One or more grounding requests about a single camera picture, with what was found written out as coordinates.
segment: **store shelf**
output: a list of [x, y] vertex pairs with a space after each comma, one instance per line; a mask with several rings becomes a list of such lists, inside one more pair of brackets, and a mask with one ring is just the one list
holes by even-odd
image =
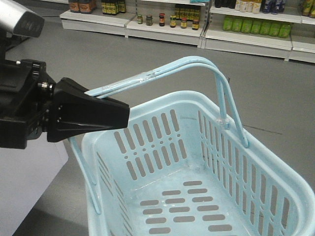
[[162, 2], [162, 3], [175, 3], [175, 4], [186, 4], [186, 5], [197, 5], [197, 6], [205, 6], [204, 2], [193, 2], [191, 3], [189, 0], [139, 0], [139, 1], [154, 1], [154, 2]]
[[289, 59], [315, 63], [315, 38], [292, 35], [292, 45]]
[[301, 16], [302, 24], [315, 25], [315, 19], [308, 16]]
[[50, 2], [66, 3], [66, 4], [68, 4], [68, 0], [41, 0], [41, 1], [50, 1]]
[[180, 27], [180, 21], [177, 21], [175, 28], [171, 28], [169, 25], [161, 27], [154, 23], [152, 26], [147, 26], [145, 22], [138, 24], [135, 18], [127, 24], [126, 30], [127, 36], [199, 45], [202, 28], [203, 25], [200, 25], [199, 30], [192, 30], [191, 23], [189, 23], [186, 29], [182, 29]]
[[210, 24], [203, 48], [288, 59], [292, 49], [290, 38], [223, 31], [221, 24]]
[[284, 21], [284, 22], [292, 22], [292, 23], [301, 23], [302, 19], [298, 13], [297, 8], [294, 7], [286, 7], [284, 13], [273, 15], [271, 13], [262, 13], [254, 14], [251, 12], [240, 12], [235, 9], [231, 9], [228, 7], [220, 7], [216, 8], [214, 6], [210, 9], [211, 13], [222, 14], [222, 15], [232, 15], [232, 16], [242, 16], [242, 17], [251, 17], [258, 19], [266, 19], [266, 20], [274, 20], [274, 21]]
[[134, 16], [133, 13], [104, 15], [101, 9], [96, 9], [92, 14], [66, 11], [60, 18], [64, 29], [126, 35], [125, 27]]

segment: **shelf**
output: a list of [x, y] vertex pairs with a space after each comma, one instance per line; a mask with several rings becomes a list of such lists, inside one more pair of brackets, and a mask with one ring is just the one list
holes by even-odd
[[269, 47], [290, 51], [292, 48], [290, 38], [279, 38], [268, 35], [223, 31], [221, 24], [210, 24], [205, 35], [208, 39], [231, 41], [235, 43], [250, 44], [260, 47]]
[[41, 1], [50, 1], [50, 2], [66, 3], [66, 4], [68, 4], [68, 0], [41, 0]]
[[294, 7], [286, 7], [284, 13], [273, 15], [271, 13], [262, 13], [254, 14], [251, 12], [241, 12], [235, 9], [231, 9], [228, 7], [220, 7], [216, 8], [214, 6], [210, 9], [211, 13], [222, 14], [222, 15], [232, 15], [232, 16], [243, 16], [250, 18], [258, 18], [258, 19], [266, 19], [266, 20], [274, 20], [274, 21], [284, 21], [284, 22], [292, 22], [292, 23], [301, 23], [301, 16], [298, 13], [297, 8]]
[[101, 9], [96, 9], [92, 14], [66, 11], [60, 15], [60, 18], [63, 28], [67, 30], [126, 35], [126, 25], [134, 16], [134, 13], [120, 13], [116, 16], [104, 15]]
[[70, 10], [60, 15], [61, 19], [98, 23], [125, 27], [126, 24], [135, 16], [133, 13], [119, 13], [116, 16], [104, 15], [101, 9], [96, 9], [92, 14], [73, 13]]
[[301, 16], [302, 23], [307, 25], [315, 25], [315, 19], [308, 16]]
[[141, 0], [141, 1], [154, 1], [154, 2], [162, 2], [162, 3], [175, 3], [175, 4], [186, 4], [186, 5], [197, 5], [197, 6], [205, 6], [204, 2], [193, 2], [191, 3], [189, 0]]
[[292, 45], [294, 51], [313, 53], [315, 59], [315, 38], [292, 35]]
[[171, 28], [167, 24], [161, 27], [155, 23], [152, 26], [147, 26], [145, 22], [138, 24], [135, 18], [127, 24], [126, 30], [128, 36], [199, 45], [202, 28], [203, 25], [200, 25], [198, 30], [192, 30], [191, 23], [189, 23], [186, 29], [182, 29], [180, 21], [177, 21], [175, 28]]

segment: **gray floor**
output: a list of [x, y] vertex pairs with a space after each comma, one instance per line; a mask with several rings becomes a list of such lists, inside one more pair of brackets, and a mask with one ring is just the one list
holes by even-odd
[[[64, 30], [58, 14], [66, 5], [20, 0], [46, 17], [40, 38], [12, 49], [7, 59], [47, 62], [48, 74], [96, 88], [184, 56], [203, 56], [230, 78], [245, 128], [315, 189], [315, 66], [282, 59], [198, 49], [116, 35]], [[213, 76], [190, 69], [115, 95], [131, 106], [177, 90], [196, 90], [216, 102]], [[84, 180], [68, 148], [61, 169], [15, 236], [87, 236]]]

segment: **metal handle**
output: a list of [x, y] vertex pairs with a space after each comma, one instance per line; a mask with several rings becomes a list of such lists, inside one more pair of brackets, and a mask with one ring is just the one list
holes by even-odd
[[158, 67], [154, 70], [143, 72], [141, 74], [129, 77], [127, 79], [112, 83], [110, 85], [106, 85], [103, 87], [95, 88], [93, 90], [87, 91], [86, 94], [90, 96], [96, 96], [98, 98], [105, 98], [116, 93], [138, 87], [141, 85], [145, 85], [151, 81], [163, 78], [165, 76], [174, 74], [184, 69], [188, 69], [191, 67], [206, 67], [214, 72], [217, 84], [217, 93], [219, 99], [219, 107], [220, 107], [220, 122], [224, 124], [225, 128], [228, 129], [228, 122], [226, 116], [226, 106], [224, 96], [226, 95], [227, 101], [230, 105], [233, 119], [235, 121], [236, 129], [241, 140], [241, 143], [244, 147], [248, 148], [249, 143], [244, 134], [244, 130], [242, 127], [242, 123], [237, 112], [235, 102], [232, 96], [231, 88], [228, 84], [226, 77], [219, 71], [219, 69], [208, 59], [190, 56], [181, 58], [164, 66]]
[[[244, 147], [248, 148], [249, 143], [244, 134], [244, 130], [242, 127], [242, 123], [240, 117], [238, 115], [235, 102], [232, 96], [231, 88], [228, 84], [225, 76], [219, 71], [219, 69], [208, 59], [202, 57], [185, 57], [154, 70], [141, 73], [139, 75], [132, 76], [130, 78], [118, 81], [116, 83], [106, 85], [100, 88], [95, 88], [93, 90], [87, 91], [86, 94], [90, 96], [96, 96], [97, 98], [105, 98], [111, 96], [113, 94], [119, 93], [121, 91], [125, 91], [140, 85], [145, 85], [151, 81], [160, 79], [167, 75], [174, 74], [184, 69], [188, 69], [195, 66], [206, 67], [214, 72], [217, 84], [217, 93], [219, 98], [219, 107], [220, 107], [220, 122], [224, 125], [226, 129], [228, 129], [228, 121], [226, 115], [226, 106], [224, 96], [226, 95], [227, 101], [230, 105], [233, 119], [235, 121], [235, 125], [237, 128], [237, 132], [239, 138]], [[101, 214], [100, 202], [97, 197], [97, 193], [95, 191], [96, 181], [93, 173], [90, 171], [90, 168], [84, 159], [81, 150], [75, 140], [74, 137], [69, 138], [71, 148], [77, 158], [79, 166], [82, 170], [84, 179], [87, 184], [87, 188], [92, 197], [92, 202], [94, 204], [94, 208], [97, 214]]]

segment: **light blue plastic basket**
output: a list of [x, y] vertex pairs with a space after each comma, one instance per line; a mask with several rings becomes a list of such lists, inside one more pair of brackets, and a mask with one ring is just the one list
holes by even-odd
[[70, 138], [87, 181], [90, 236], [314, 236], [312, 189], [242, 128], [225, 77], [207, 59], [183, 58], [88, 94], [192, 66], [214, 71], [220, 109], [200, 93], [174, 92], [132, 108], [126, 129], [86, 134], [83, 154]]

